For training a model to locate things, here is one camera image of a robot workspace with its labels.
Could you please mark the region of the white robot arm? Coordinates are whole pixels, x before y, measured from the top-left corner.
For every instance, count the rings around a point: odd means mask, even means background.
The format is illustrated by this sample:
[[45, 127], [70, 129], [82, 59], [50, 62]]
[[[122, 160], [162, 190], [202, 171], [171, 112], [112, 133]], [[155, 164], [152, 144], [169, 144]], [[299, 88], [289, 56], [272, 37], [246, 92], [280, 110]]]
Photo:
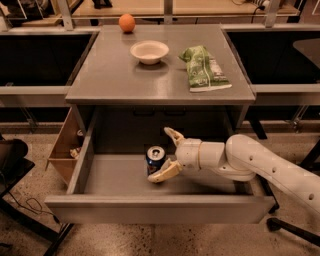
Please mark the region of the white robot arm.
[[295, 165], [242, 134], [225, 143], [186, 138], [166, 127], [164, 132], [176, 146], [175, 160], [168, 159], [148, 176], [152, 183], [171, 179], [183, 170], [210, 170], [236, 181], [249, 181], [259, 175], [313, 214], [320, 214], [320, 177]]

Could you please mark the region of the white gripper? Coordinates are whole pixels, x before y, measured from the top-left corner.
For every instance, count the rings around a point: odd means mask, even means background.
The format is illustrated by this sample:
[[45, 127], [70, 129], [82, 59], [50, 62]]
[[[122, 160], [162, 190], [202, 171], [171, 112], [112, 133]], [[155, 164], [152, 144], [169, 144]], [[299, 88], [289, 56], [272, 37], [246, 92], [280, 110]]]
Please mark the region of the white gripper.
[[177, 176], [182, 169], [199, 170], [200, 139], [185, 139], [184, 135], [170, 127], [165, 127], [164, 132], [171, 138], [176, 146], [176, 159], [168, 158], [161, 168], [148, 176], [152, 183], [160, 183]]

